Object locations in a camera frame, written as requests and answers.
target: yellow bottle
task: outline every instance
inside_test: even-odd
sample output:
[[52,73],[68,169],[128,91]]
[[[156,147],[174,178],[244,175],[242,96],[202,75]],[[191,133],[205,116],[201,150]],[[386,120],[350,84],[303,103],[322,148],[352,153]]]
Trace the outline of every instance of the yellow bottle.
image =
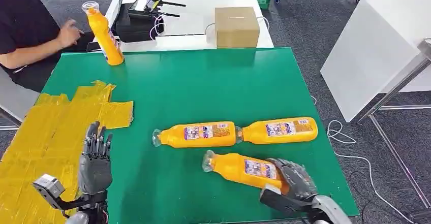
[[167,144],[174,148],[231,146],[241,142],[239,130],[231,121],[175,125],[163,131],[154,130],[152,142],[156,147]]
[[316,121],[311,117],[295,117],[257,121],[240,128],[231,121],[175,125],[154,130],[154,146],[174,148],[231,146],[242,141],[254,144],[277,144],[310,141],[317,137]]
[[242,129],[242,138],[254,144],[311,141],[317,137],[317,124],[311,117],[257,121]]
[[124,61],[124,56],[118,41],[108,26],[108,19],[99,11],[99,4],[97,2],[85,2],[82,4],[82,10],[87,14],[90,27],[108,64],[111,66],[121,64]]
[[217,172],[229,181],[264,188],[271,184],[282,193],[289,191],[289,186],[280,176],[275,165],[268,161],[242,156],[237,153],[215,154],[208,150],[203,157],[204,172]]

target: floor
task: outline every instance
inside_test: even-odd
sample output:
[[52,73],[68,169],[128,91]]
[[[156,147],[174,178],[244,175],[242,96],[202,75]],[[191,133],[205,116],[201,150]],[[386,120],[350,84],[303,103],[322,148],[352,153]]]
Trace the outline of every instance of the floor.
[[[43,0],[58,23],[73,18],[78,21],[81,29],[89,30],[86,16],[80,9],[85,1],[97,1],[101,11],[106,12],[111,0]],[[272,2],[269,10],[263,10],[270,23],[269,31],[274,45],[292,47],[310,93],[317,99],[316,106],[325,125],[333,119],[343,121],[343,117],[320,75],[320,68],[355,6],[355,0],[281,0],[278,5]],[[390,102],[392,105],[407,103],[431,104],[431,94],[401,93]],[[430,114],[427,110],[376,113],[377,119],[428,197],[431,197],[431,151],[427,148]],[[381,196],[403,213],[423,208],[369,119],[363,125],[344,123],[343,133],[354,138],[357,143],[347,145],[334,141],[332,144],[335,151],[368,158],[373,168],[375,187]],[[0,132],[0,156],[12,137],[12,133]],[[338,160],[362,213],[362,217],[354,219],[355,222],[406,223],[373,194],[365,161],[350,158]]]

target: person's hand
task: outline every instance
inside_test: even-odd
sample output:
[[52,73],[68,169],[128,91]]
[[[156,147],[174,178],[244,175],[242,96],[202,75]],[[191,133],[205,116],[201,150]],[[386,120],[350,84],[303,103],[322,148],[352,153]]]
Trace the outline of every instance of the person's hand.
[[84,34],[75,24],[76,21],[70,19],[61,27],[60,33],[56,38],[61,49],[67,48],[73,44],[78,44],[77,40],[81,37],[81,34]]
[[84,139],[84,151],[79,158],[78,185],[83,193],[94,195],[106,190],[112,182],[111,139],[104,140],[105,127],[98,135],[99,122],[90,125]]

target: bottle label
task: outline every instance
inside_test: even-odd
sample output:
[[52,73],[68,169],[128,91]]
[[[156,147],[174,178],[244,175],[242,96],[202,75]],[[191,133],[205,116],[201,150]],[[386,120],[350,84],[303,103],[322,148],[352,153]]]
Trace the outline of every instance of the bottle label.
[[313,128],[307,119],[269,123],[266,125],[266,131],[270,137],[293,135],[296,133],[311,132],[312,130]]
[[[112,43],[114,44],[114,46],[116,47],[116,49],[118,50],[118,52],[120,54],[122,54],[122,52],[120,50],[120,43],[115,39],[114,34],[112,33],[112,31],[108,30],[108,34],[109,34],[109,38],[112,40]],[[102,53],[105,56],[106,61],[108,61],[108,56],[106,55],[105,50],[103,49],[102,46],[100,46],[100,49],[102,50]]]
[[224,137],[229,136],[229,133],[229,127],[225,123],[202,126],[187,126],[184,129],[184,139]]
[[277,179],[277,170],[274,164],[252,161],[250,159],[245,160],[245,173],[253,176]]

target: person's arm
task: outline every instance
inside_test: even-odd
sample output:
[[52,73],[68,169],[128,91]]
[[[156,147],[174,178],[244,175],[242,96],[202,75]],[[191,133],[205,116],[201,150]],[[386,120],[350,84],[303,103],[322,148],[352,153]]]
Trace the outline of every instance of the person's arm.
[[77,44],[76,41],[83,32],[75,27],[75,23],[75,20],[68,20],[61,28],[57,38],[42,45],[19,48],[7,54],[0,54],[0,63],[6,68],[15,69],[43,60],[66,47]]

